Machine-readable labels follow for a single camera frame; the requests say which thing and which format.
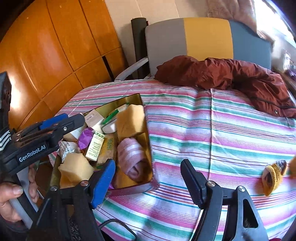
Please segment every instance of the chair armrest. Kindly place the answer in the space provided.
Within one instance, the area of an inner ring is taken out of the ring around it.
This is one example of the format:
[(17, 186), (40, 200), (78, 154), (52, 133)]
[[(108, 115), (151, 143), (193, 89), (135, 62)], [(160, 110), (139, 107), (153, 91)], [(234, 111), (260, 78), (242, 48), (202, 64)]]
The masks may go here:
[(127, 78), (127, 76), (131, 75), (132, 73), (134, 73), (137, 69), (139, 69), (140, 67), (142, 67), (144, 64), (146, 64), (148, 62), (148, 57), (142, 58), (140, 59), (138, 62), (132, 64), (131, 66), (129, 66), (126, 70), (122, 71), (116, 78), (115, 78), (115, 82), (117, 81), (123, 81)]

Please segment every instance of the purple wrapper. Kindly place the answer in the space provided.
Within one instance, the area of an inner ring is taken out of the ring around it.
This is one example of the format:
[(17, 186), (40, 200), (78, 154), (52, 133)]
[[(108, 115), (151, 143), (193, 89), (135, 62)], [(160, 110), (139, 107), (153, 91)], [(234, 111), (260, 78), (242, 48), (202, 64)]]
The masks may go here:
[(114, 187), (112, 186), (112, 184), (110, 183), (109, 184), (109, 187), (108, 187), (108, 190), (113, 190), (114, 189)]
[(93, 137), (93, 130), (91, 128), (85, 128), (80, 137), (78, 138), (78, 147), (81, 149), (85, 149), (89, 146), (89, 144), (91, 143), (91, 139)]

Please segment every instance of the human hand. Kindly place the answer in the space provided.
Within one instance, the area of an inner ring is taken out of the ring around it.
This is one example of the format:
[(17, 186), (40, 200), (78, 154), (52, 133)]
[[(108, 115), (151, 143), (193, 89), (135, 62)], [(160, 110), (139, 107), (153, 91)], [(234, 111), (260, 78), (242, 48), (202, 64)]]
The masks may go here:
[[(34, 203), (37, 202), (39, 195), (37, 193), (37, 184), (35, 182), (34, 164), (29, 167), (29, 194)], [(22, 195), (23, 188), (13, 183), (0, 184), (0, 215), (7, 221), (17, 222), (21, 220), (17, 211), (10, 205), (9, 199), (18, 198)]]

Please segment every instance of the striped bedsheet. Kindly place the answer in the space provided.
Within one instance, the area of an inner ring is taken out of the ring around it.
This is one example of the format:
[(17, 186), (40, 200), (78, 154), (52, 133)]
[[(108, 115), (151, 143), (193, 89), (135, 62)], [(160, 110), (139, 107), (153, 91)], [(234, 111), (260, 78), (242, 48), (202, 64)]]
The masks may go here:
[[(160, 188), (148, 193), (106, 198), (94, 210), (98, 223), (125, 222), (139, 240), (189, 240), (202, 211), (192, 203), (180, 174), (188, 158), (196, 170), (220, 186), (246, 187), (268, 237), (283, 237), (295, 218), (296, 181), (289, 173), (269, 197), (263, 195), (265, 165), (296, 154), (295, 120), (259, 112), (238, 91), (200, 90), (131, 80), (92, 86), (75, 95), (58, 114), (87, 112), (115, 99), (140, 93), (148, 116), (152, 156)], [(223, 206), (216, 240), (221, 240)], [(103, 229), (115, 240), (133, 236), (116, 223)]]

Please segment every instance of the orange wood panel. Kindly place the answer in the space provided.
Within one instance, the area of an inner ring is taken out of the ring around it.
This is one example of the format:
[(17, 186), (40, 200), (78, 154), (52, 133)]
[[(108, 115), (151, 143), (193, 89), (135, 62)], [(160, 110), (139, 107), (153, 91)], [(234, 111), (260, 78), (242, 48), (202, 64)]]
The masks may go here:
[(110, 82), (111, 78), (101, 57), (87, 63), (75, 71), (83, 88)]
[(11, 129), (18, 129), (25, 117), (39, 102), (39, 98), (19, 62), (14, 49), (17, 40), (14, 34), (9, 31), (0, 43), (0, 72), (7, 71), (12, 85), (9, 125)]
[(47, 0), (47, 6), (74, 70), (100, 55), (78, 0)]
[(120, 47), (104, 0), (80, 0), (87, 22), (101, 54)]
[(56, 114), (80, 90), (82, 87), (76, 75), (71, 74), (44, 97), (44, 102)]
[(44, 101), (40, 101), (35, 106), (35, 108), (28, 114), (28, 116), (25, 118), (23, 123), (20, 125), (19, 130), (22, 130), (22, 129), (24, 129), (24, 128), (28, 127), (29, 125), (32, 125), (36, 122), (49, 119), (53, 116), (54, 116), (54, 114), (48, 108), (46, 103)]
[(122, 48), (117, 48), (106, 54), (106, 59), (110, 65), (114, 78), (126, 69), (125, 57)]
[(45, 0), (34, 1), (13, 23), (18, 61), (40, 98), (71, 73)]

